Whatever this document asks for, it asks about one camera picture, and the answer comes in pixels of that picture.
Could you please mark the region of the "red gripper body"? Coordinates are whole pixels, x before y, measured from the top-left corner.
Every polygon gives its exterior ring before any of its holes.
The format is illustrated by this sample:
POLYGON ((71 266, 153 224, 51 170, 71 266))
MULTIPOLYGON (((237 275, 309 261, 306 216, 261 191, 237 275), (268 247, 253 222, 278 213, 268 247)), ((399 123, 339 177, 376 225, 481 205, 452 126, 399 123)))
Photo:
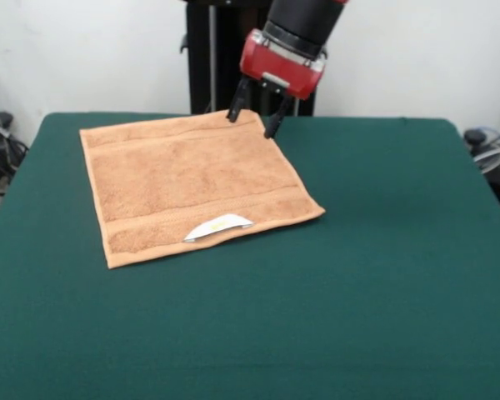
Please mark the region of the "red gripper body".
POLYGON ((239 63, 241 72, 279 87, 287 95, 307 100, 316 90, 326 65, 326 53, 307 58, 273 42, 258 29, 246 38, 239 63))

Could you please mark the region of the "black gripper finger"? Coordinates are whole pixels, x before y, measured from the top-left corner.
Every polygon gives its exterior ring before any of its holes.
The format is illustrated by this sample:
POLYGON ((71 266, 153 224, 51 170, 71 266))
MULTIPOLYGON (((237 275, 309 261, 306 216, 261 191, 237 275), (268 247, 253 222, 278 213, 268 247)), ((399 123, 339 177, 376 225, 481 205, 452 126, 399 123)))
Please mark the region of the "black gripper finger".
POLYGON ((265 126, 264 137, 266 139, 275 138, 278 129, 280 128, 283 119, 287 116, 290 107, 292 106, 293 98, 290 96, 285 96, 279 109, 267 120, 267 125, 265 126))
POLYGON ((248 85, 249 78, 241 77, 226 116, 230 123, 235 123, 238 120, 240 112, 245 107, 247 101, 248 85))

